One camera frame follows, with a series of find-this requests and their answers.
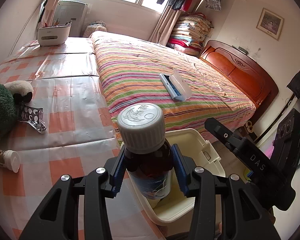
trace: panda plush head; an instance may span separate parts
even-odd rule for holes
[[[16,105],[20,103],[29,103],[33,96],[33,87],[28,81],[17,80],[5,83],[4,86],[13,95]]]

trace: white bottle cap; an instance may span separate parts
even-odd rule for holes
[[[125,147],[133,153],[154,152],[164,144],[164,116],[157,105],[128,106],[120,112],[117,122]]]
[[[4,164],[7,166],[9,170],[17,173],[20,168],[20,158],[18,153],[12,150],[5,151]]]

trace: blue label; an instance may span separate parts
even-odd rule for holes
[[[139,179],[130,175],[141,194],[148,199],[164,198],[171,190],[172,170],[155,179]]]

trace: wooden headboard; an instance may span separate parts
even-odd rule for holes
[[[208,41],[200,59],[225,76],[256,106],[250,118],[254,124],[279,92],[269,74],[253,59],[220,41]]]

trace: silver screw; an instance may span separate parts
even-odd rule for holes
[[[200,166],[199,167],[195,167],[194,171],[197,172],[197,173],[203,173],[204,172],[204,168],[202,168]]]
[[[99,167],[96,169],[96,173],[102,174],[106,171],[106,169],[104,167]]]
[[[230,178],[233,180],[239,180],[240,177],[237,174],[231,174]]]
[[[70,176],[69,176],[68,174],[65,174],[65,175],[62,175],[62,176],[61,176],[61,180],[62,180],[62,181],[66,181],[66,180],[68,180],[68,179],[70,179]]]

